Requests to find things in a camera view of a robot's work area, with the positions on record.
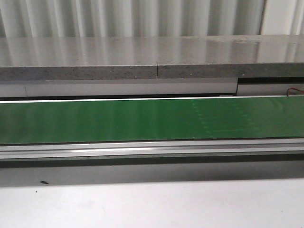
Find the grey stone countertop slab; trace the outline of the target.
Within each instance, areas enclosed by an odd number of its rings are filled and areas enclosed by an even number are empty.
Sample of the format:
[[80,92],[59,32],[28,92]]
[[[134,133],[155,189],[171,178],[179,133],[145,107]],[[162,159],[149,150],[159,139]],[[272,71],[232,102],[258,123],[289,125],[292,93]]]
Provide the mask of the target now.
[[2,81],[303,75],[302,35],[0,40]]

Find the green conveyor belt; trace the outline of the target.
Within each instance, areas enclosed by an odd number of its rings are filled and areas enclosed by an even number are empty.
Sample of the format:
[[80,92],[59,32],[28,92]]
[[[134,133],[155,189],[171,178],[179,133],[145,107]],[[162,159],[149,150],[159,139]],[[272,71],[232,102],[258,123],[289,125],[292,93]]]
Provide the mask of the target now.
[[24,101],[0,105],[1,144],[303,135],[302,96]]

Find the white pleated curtain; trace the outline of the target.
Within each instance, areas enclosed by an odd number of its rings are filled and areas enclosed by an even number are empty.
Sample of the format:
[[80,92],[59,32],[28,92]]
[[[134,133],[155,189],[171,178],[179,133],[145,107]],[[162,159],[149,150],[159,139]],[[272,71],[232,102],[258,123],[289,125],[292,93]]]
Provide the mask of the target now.
[[301,35],[301,0],[3,0],[9,37]]

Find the silver aluminium conveyor frame rail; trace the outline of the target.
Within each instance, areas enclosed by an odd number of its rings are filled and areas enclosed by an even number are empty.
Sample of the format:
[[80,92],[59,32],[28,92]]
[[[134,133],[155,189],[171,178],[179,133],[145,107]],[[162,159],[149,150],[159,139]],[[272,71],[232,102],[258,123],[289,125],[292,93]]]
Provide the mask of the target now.
[[304,140],[240,139],[164,142],[103,142],[1,146],[1,159],[76,158],[115,155],[220,154],[245,152],[303,152]]

